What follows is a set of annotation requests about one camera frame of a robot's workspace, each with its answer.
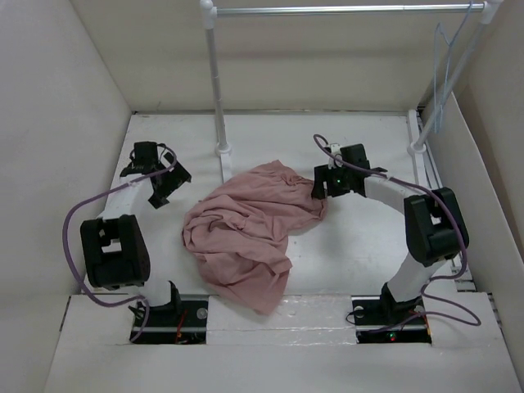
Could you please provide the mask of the pink trousers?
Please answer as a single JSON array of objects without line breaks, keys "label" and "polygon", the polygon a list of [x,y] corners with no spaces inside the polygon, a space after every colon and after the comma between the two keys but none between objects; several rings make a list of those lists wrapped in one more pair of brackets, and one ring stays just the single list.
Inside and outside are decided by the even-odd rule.
[{"label": "pink trousers", "polygon": [[289,234],[322,221],[314,183],[278,160],[230,178],[184,217],[184,247],[218,295],[258,314],[279,305],[292,268]]}]

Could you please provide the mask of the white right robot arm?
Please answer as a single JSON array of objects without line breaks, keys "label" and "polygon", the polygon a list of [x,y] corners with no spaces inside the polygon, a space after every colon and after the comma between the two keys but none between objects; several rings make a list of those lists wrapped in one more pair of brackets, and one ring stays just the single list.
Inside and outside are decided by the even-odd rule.
[{"label": "white right robot arm", "polygon": [[446,261],[461,259],[461,277],[468,266],[469,236],[454,192],[448,187],[429,189],[371,167],[364,146],[342,147],[314,135],[328,162],[314,168],[311,196],[325,200],[354,193],[400,212],[404,216],[408,254],[396,274],[381,289],[375,305],[354,306],[347,321],[354,325],[371,318],[381,331],[399,328],[429,315],[423,308],[430,283],[443,280],[437,272]]}]

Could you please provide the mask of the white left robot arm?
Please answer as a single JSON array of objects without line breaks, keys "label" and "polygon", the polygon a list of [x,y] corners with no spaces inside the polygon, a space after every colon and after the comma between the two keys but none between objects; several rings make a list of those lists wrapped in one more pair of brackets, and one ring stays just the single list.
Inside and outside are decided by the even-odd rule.
[{"label": "white left robot arm", "polygon": [[109,191],[106,207],[80,225],[89,284],[116,291],[144,287],[151,276],[151,259],[138,218],[146,207],[158,210],[192,176],[164,143],[136,142],[119,185]]}]

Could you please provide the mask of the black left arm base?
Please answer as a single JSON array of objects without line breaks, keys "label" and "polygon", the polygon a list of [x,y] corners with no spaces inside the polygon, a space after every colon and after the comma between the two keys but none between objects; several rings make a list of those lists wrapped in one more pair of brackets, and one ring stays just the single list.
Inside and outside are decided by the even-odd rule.
[{"label": "black left arm base", "polygon": [[169,305],[152,309],[146,327],[133,341],[142,326],[144,307],[136,307],[129,335],[137,345],[200,345],[206,343],[209,302],[207,298],[183,299],[174,311]]}]

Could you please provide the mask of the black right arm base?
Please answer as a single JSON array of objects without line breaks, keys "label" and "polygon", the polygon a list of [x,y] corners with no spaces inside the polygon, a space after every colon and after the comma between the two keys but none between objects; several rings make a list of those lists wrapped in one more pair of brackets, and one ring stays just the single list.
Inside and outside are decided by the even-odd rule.
[{"label": "black right arm base", "polygon": [[431,344],[421,298],[406,305],[386,305],[379,296],[352,296],[346,322],[355,327],[358,344]]}]

